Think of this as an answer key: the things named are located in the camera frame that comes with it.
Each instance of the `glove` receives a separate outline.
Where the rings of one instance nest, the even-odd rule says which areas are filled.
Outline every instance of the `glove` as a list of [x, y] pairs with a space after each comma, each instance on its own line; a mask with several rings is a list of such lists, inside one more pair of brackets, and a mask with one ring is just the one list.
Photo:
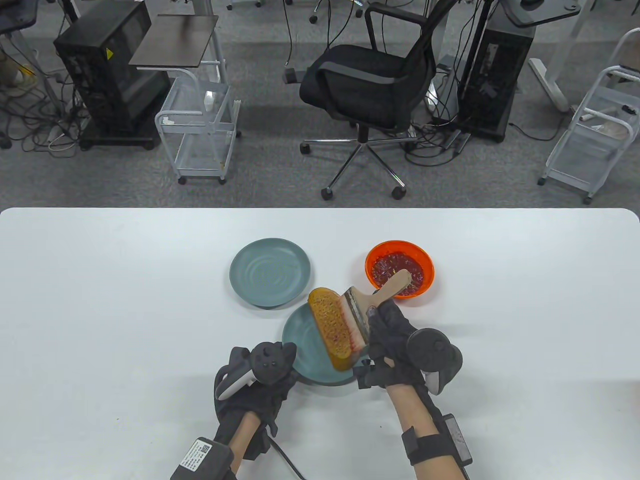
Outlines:
[[369, 318], [369, 358], [374, 371], [389, 385], [424, 385], [420, 369], [407, 352], [407, 340], [416, 331], [393, 300], [367, 311]]
[[[232, 351], [232, 355], [240, 354], [244, 358], [248, 358], [250, 353], [246, 348], [234, 348]], [[286, 360], [291, 365], [295, 358], [295, 350], [292, 351], [292, 355], [286, 356]], [[225, 365], [218, 371], [214, 389], [218, 387], [229, 370], [230, 365]], [[276, 436], [278, 427], [275, 420], [278, 417], [278, 412], [282, 402], [287, 399], [290, 389], [296, 384], [298, 378], [298, 373], [291, 369], [291, 372], [285, 378], [274, 385], [264, 385], [256, 381], [250, 386], [244, 386], [226, 400], [220, 401], [214, 398], [216, 416], [220, 422], [214, 441], [228, 444], [245, 413], [253, 412], [261, 420], [261, 424], [249, 443], [244, 458], [246, 460], [255, 460], [260, 453], [265, 453], [270, 446], [266, 426], [269, 426], [271, 436]]]

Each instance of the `black pc case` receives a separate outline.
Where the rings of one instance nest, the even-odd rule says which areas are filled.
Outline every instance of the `black pc case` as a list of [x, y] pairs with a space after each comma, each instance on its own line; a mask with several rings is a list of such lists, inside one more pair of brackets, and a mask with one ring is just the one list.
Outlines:
[[465, 132], [504, 140], [518, 76], [536, 34], [535, 27], [520, 28], [496, 6], [483, 33], [467, 88], [461, 93], [457, 124]]
[[151, 26], [145, 2], [102, 0], [54, 40], [97, 130], [134, 132], [170, 82], [129, 60]]

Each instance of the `blue-green plate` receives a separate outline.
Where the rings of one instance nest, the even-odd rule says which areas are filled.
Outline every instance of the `blue-green plate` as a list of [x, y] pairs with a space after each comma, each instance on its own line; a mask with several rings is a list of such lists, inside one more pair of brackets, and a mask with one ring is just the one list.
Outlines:
[[333, 368], [308, 303], [298, 307], [285, 323], [282, 343], [286, 342], [298, 347], [293, 368], [305, 383], [336, 387], [355, 380], [352, 370], [339, 372]]
[[229, 280], [235, 292], [260, 308], [274, 308], [300, 295], [311, 276], [309, 257], [282, 238], [263, 238], [245, 246], [231, 262]]

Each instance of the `bread slice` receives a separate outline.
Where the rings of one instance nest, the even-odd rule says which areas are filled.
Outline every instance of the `bread slice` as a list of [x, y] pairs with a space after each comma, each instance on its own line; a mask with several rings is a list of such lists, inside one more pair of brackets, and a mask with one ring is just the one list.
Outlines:
[[308, 302], [333, 368], [349, 370], [358, 360], [358, 354], [351, 345], [351, 334], [340, 309], [340, 296], [333, 290], [318, 288], [309, 294]]

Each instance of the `orange bowl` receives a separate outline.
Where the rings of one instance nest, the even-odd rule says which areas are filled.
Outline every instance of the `orange bowl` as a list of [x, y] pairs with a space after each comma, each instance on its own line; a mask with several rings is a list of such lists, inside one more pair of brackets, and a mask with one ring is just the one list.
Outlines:
[[367, 255], [367, 259], [364, 262], [364, 269], [365, 273], [367, 274], [367, 278], [371, 282], [371, 285], [373, 285], [377, 289], [382, 286], [378, 285], [377, 281], [374, 278], [374, 266], [380, 259], [386, 257], [387, 255], [391, 255], [392, 253], [402, 253], [411, 258], [422, 268], [422, 272], [424, 273], [422, 285], [420, 285], [417, 291], [409, 295], [396, 295], [395, 298], [415, 298], [425, 293], [431, 287], [431, 285], [433, 285], [433, 280], [436, 278], [436, 269], [433, 266], [431, 257], [427, 255], [427, 253], [419, 246], [402, 240], [390, 240], [388, 242], [382, 242], [381, 244], [376, 245], [369, 252], [369, 254]]

